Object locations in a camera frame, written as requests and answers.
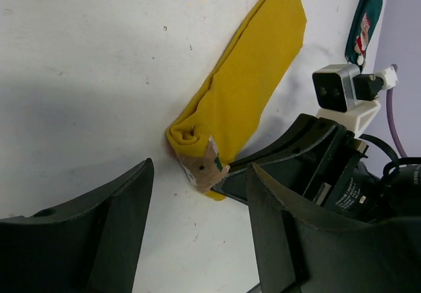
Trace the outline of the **yellow sock with character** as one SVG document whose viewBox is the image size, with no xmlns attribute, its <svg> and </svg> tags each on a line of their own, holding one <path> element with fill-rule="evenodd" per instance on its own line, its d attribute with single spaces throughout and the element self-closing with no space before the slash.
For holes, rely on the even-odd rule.
<svg viewBox="0 0 421 293">
<path fill-rule="evenodd" d="M 211 196 L 256 132 L 269 99 L 299 54 L 301 0 L 258 0 L 166 139 L 191 185 Z"/>
</svg>

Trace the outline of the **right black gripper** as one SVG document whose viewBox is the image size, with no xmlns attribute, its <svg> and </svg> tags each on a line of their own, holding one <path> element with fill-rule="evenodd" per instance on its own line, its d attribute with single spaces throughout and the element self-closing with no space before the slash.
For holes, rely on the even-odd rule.
<svg viewBox="0 0 421 293">
<path fill-rule="evenodd" d="M 420 216 L 420 158 L 399 157 L 381 139 L 364 134 L 356 139 L 344 126 L 301 114 L 304 132 L 281 136 L 265 149 L 239 160 L 234 170 L 212 188 L 213 192 L 247 203 L 247 166 L 258 165 L 289 188 L 308 165 L 316 162 L 309 186 L 301 195 L 350 219 L 375 223 L 392 217 Z M 390 161 L 381 177 L 363 163 L 368 144 L 380 148 Z"/>
</svg>

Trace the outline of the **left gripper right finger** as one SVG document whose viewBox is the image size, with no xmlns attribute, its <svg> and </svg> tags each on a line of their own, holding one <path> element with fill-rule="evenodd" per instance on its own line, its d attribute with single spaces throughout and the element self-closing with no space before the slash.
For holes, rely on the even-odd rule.
<svg viewBox="0 0 421 293">
<path fill-rule="evenodd" d="M 338 215 L 247 167 L 263 292 L 419 292 L 420 219 L 378 224 Z"/>
</svg>

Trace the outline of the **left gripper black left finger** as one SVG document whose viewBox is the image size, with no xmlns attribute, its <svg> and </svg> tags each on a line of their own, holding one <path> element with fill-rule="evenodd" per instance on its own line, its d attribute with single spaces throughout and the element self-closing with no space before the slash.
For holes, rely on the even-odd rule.
<svg viewBox="0 0 421 293">
<path fill-rule="evenodd" d="M 131 292 L 154 166 L 30 217 L 1 220 L 2 292 Z"/>
</svg>

